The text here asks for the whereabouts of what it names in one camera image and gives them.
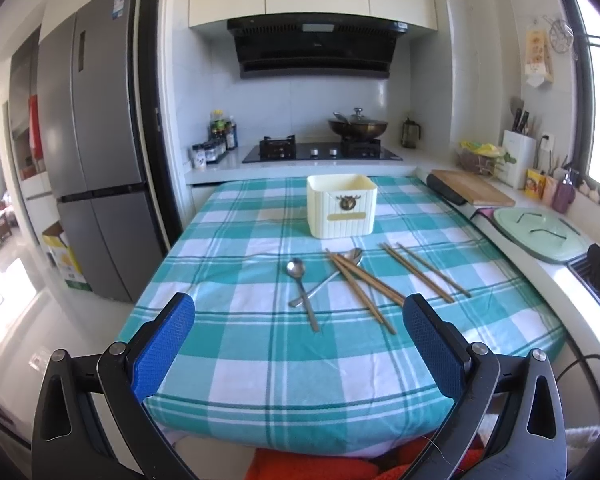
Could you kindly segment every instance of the black kettle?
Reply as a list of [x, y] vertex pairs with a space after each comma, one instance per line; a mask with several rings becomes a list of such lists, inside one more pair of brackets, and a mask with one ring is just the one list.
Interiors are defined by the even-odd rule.
[[422, 138], [422, 129], [420, 125], [414, 121], [411, 121], [407, 117], [407, 120], [402, 124], [402, 138], [400, 143], [403, 148], [416, 148], [416, 142]]

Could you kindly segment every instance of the stove burner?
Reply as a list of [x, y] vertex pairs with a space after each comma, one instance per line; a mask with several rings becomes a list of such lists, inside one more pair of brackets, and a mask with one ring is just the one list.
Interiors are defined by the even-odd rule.
[[260, 141], [258, 154], [260, 155], [260, 160], [296, 158], [296, 136], [289, 135], [286, 139], [272, 139], [265, 136]]
[[344, 158], [380, 158], [380, 139], [353, 140], [343, 137], [340, 151]]

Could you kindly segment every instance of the tiled floor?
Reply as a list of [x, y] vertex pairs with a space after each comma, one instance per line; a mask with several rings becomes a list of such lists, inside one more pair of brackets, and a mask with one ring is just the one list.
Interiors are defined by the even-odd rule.
[[[13, 421], [12, 430], [30, 440], [51, 352], [102, 352], [132, 307], [67, 287], [46, 254], [30, 248], [14, 229], [0, 248], [0, 407]], [[94, 401], [116, 456], [137, 469], [104, 398]], [[202, 479], [242, 480], [253, 457], [249, 447], [193, 436], [178, 440], [175, 449]]]

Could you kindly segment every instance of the orange cloth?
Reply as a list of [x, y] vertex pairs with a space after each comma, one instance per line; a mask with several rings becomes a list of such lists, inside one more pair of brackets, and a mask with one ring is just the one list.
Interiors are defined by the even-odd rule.
[[[398, 480], [427, 445], [419, 437], [395, 450], [399, 466], [380, 474], [378, 466], [359, 458], [311, 456], [257, 449], [244, 480]], [[482, 443], [476, 438], [460, 462], [467, 471], [480, 461]]]

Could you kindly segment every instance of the refrigerator door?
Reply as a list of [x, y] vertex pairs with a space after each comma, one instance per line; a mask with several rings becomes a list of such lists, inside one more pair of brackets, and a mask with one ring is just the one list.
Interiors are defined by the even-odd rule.
[[58, 203], [58, 212], [69, 245], [93, 291], [105, 298], [129, 301], [129, 294], [102, 238], [91, 200]]
[[91, 0], [77, 12], [73, 99], [87, 189], [142, 182], [131, 103], [134, 0]]
[[56, 198], [87, 191], [75, 137], [71, 61], [75, 14], [40, 42], [38, 117], [51, 191]]
[[133, 302], [162, 261], [149, 208], [144, 191], [93, 200], [109, 253]]

